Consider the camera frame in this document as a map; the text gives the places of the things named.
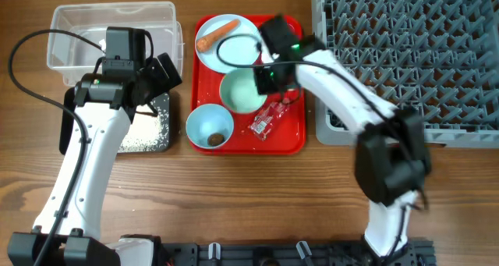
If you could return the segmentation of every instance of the gray metal rack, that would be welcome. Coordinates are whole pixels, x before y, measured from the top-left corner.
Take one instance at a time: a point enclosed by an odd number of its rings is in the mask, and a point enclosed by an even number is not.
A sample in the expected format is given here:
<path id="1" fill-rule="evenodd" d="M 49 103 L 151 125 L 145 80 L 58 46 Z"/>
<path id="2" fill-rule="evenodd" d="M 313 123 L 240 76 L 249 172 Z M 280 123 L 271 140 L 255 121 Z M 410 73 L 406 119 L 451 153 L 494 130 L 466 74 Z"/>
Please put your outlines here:
<path id="1" fill-rule="evenodd" d="M 499 148 L 499 0 L 312 0 L 313 31 L 359 80 L 425 121 L 427 142 Z M 352 144 L 316 101 L 317 138 Z"/>

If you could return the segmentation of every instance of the clear plastic bin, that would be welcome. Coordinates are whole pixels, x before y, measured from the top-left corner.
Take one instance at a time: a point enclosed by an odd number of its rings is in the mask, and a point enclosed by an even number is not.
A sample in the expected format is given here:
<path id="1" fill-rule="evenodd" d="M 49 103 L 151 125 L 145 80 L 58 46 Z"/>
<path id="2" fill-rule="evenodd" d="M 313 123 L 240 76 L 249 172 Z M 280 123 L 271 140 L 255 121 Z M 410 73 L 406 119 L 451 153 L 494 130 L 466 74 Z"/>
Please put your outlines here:
<path id="1" fill-rule="evenodd" d="M 54 11 L 51 29 L 67 30 L 102 45 L 110 26 L 149 31 L 154 55 L 167 52 L 182 75 L 182 28 L 171 2 L 60 5 Z M 148 56 L 149 41 L 146 49 Z M 101 56 L 101 51 L 74 37 L 50 34 L 48 38 L 47 66 L 62 74 L 66 86 L 74 86 L 84 74 L 91 73 Z"/>

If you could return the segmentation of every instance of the wood grain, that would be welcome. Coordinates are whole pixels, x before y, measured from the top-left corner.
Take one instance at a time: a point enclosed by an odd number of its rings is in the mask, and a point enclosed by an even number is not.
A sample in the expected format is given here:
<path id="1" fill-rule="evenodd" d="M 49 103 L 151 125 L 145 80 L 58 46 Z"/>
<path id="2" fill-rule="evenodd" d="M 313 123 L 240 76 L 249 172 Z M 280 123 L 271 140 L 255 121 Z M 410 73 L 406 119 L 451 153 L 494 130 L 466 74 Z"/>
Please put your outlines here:
<path id="1" fill-rule="evenodd" d="M 203 156 L 182 129 L 189 114 L 196 22 L 208 14 L 283 12 L 310 34 L 310 0 L 0 0 L 0 265 L 10 264 L 9 237 L 30 230 L 62 162 L 61 112 L 12 85 L 6 74 L 10 49 L 23 35 L 49 27 L 58 5 L 132 1 L 175 4 L 186 43 L 184 82 L 175 89 L 181 130 L 165 153 L 117 157 L 104 199 L 101 240 L 126 233 L 180 243 L 359 238 L 367 201 L 352 174 L 352 148 L 317 141 L 311 95 L 306 146 L 293 156 Z M 65 87 L 45 65 L 46 47 L 46 36 L 28 42 L 14 68 L 27 87 L 61 101 Z M 431 211 L 412 216 L 409 235 L 433 239 L 439 265 L 497 264 L 499 151 L 431 152 L 434 170 L 426 182 Z"/>

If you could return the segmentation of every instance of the brown food item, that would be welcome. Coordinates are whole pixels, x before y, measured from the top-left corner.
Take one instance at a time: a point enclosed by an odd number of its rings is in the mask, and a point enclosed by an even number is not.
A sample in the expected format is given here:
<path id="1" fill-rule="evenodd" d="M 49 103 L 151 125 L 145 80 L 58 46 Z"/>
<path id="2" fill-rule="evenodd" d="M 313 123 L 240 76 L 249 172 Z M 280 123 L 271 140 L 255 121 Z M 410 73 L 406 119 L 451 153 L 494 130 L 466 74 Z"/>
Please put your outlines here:
<path id="1" fill-rule="evenodd" d="M 196 49 L 198 52 L 208 51 L 214 42 L 218 41 L 220 38 L 224 37 L 232 29 L 239 25 L 239 20 L 233 20 L 224 26 L 216 29 L 215 31 L 203 36 L 196 42 Z"/>
<path id="2" fill-rule="evenodd" d="M 213 133 L 208 137 L 208 145 L 210 146 L 218 146 L 220 144 L 223 144 L 225 140 L 225 137 L 223 134 L 220 133 Z"/>

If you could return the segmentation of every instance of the orange carrot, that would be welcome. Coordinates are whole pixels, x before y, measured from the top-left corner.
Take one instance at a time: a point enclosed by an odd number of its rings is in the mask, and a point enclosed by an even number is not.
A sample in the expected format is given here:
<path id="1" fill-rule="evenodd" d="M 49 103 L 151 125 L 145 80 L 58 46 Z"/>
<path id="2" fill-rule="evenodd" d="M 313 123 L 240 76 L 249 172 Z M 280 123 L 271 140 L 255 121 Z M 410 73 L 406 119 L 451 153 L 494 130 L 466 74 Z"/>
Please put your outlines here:
<path id="1" fill-rule="evenodd" d="M 220 40 L 220 38 L 224 37 L 228 32 L 233 30 L 239 25 L 239 20 L 233 20 L 224 26 L 216 29 L 215 31 L 209 33 L 206 36 L 203 36 L 196 42 L 196 48 L 198 52 L 206 52 L 208 51 L 214 42 Z"/>

